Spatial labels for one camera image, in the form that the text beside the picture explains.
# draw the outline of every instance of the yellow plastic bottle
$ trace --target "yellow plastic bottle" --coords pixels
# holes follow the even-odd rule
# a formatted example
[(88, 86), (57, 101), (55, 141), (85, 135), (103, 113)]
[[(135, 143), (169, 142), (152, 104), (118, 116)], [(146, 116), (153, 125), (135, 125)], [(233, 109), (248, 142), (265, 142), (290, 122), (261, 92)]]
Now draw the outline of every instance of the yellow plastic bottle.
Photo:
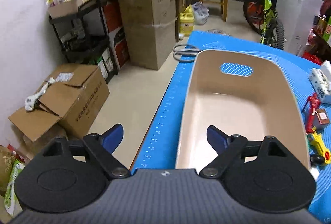
[(191, 6), (188, 6), (184, 13), (179, 14), (179, 22), (179, 32), (183, 33), (185, 36), (190, 36), (194, 26), (193, 8)]

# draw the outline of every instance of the white dog bone toy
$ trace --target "white dog bone toy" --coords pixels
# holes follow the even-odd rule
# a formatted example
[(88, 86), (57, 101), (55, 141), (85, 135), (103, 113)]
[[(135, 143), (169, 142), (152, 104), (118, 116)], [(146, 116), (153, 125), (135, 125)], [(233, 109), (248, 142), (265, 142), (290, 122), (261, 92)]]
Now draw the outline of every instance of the white dog bone toy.
[(31, 112), (34, 110), (34, 106), (36, 105), (36, 101), (46, 92), (46, 89), (55, 83), (55, 79), (51, 77), (46, 84), (44, 84), (40, 91), (36, 94), (29, 96), (25, 99), (25, 110)]

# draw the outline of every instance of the red toy figure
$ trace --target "red toy figure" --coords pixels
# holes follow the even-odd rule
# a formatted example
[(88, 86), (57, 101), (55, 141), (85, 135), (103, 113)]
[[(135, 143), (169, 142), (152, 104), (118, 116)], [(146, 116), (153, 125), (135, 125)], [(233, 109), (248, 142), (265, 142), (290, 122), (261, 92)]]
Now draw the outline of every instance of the red toy figure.
[(306, 133), (311, 134), (314, 133), (314, 131), (312, 130), (313, 127), (312, 122), (314, 120), (315, 110), (318, 109), (319, 105), (321, 104), (321, 101), (318, 99), (316, 92), (314, 92), (312, 96), (309, 96), (307, 98), (306, 104), (303, 107), (302, 111), (304, 111), (308, 102), (310, 103), (310, 109), (307, 115), (308, 118), (306, 123)]

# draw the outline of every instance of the tissue box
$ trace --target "tissue box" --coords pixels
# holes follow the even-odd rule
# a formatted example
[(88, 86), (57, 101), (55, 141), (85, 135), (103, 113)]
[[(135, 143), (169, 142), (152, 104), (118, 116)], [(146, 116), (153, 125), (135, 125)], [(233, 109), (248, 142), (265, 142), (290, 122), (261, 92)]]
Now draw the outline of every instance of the tissue box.
[(312, 86), (315, 89), (321, 102), (331, 104), (331, 91), (329, 90), (329, 82), (322, 71), (320, 69), (313, 68), (308, 78), (312, 83)]

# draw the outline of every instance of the white plastic bag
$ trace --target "white plastic bag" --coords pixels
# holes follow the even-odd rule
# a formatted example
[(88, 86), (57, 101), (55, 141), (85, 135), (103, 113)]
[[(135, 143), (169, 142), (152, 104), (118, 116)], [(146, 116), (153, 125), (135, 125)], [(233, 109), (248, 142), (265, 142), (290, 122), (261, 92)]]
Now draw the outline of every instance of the white plastic bag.
[(202, 4), (202, 2), (196, 2), (191, 5), (194, 14), (194, 24), (204, 25), (207, 22), (209, 16), (209, 9)]

